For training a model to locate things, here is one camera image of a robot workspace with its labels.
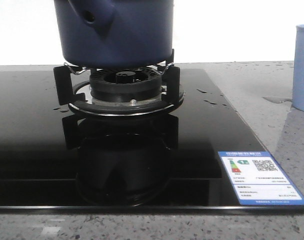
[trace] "light blue cup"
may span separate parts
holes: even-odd
[[[304,111],[304,24],[296,26],[292,105]]]

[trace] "gas stove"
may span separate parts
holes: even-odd
[[[167,65],[0,71],[0,212],[304,213],[295,186],[296,204],[243,201],[232,172],[248,162],[230,171],[222,153],[266,148],[206,72]],[[156,77],[148,99],[106,94],[141,76]]]

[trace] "granite countertop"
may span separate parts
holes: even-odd
[[[181,63],[204,69],[304,194],[304,112],[291,108],[292,61]],[[11,66],[40,70],[52,66]],[[8,71],[0,66],[0,71]],[[0,214],[0,240],[304,239],[303,215]]]

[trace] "water spill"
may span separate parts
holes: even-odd
[[[207,91],[204,91],[204,90],[201,90],[201,89],[196,89],[196,90],[198,90],[200,93],[203,93],[203,94],[207,94],[208,92]]]
[[[212,102],[212,101],[209,101],[209,100],[203,100],[204,102],[208,102],[209,104],[212,104],[212,105],[217,105],[216,102]]]
[[[282,104],[284,102],[292,102],[292,98],[287,97],[276,97],[276,96],[263,96],[265,100],[274,103],[274,104]]]

